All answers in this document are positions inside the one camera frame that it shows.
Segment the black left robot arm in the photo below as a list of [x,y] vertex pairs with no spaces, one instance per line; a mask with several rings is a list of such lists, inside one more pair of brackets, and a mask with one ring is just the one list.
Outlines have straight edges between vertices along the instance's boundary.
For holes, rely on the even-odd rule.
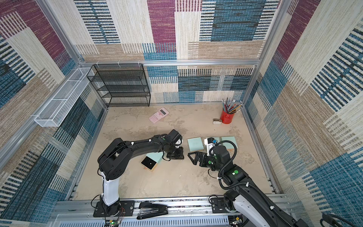
[[97,173],[103,180],[103,192],[100,195],[100,201],[96,204],[93,217],[106,218],[121,214],[119,178],[124,174],[132,158],[161,152],[167,154],[170,160],[184,159],[181,144],[182,136],[176,130],[139,141],[114,139],[97,159],[99,165]]

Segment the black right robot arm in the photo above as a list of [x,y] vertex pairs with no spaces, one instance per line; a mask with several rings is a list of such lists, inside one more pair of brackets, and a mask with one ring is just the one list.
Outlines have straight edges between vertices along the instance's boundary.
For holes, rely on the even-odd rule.
[[236,211],[245,216],[256,227],[307,227],[302,219],[294,219],[278,207],[251,177],[233,163],[237,146],[232,141],[213,143],[208,153],[188,153],[194,165],[218,172],[219,186],[226,190],[224,205],[227,211]]

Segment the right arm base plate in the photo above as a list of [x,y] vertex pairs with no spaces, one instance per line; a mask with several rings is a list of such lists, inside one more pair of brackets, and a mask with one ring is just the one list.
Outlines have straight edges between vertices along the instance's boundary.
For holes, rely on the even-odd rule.
[[208,198],[209,203],[212,206],[213,213],[235,213],[236,210],[233,203],[226,198],[218,197],[216,195],[211,195]]

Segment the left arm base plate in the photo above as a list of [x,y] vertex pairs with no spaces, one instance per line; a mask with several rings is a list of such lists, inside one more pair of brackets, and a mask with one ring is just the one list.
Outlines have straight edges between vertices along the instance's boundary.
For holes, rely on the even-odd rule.
[[131,217],[133,215],[135,201],[117,201],[112,205],[106,205],[103,200],[96,204],[93,217]]

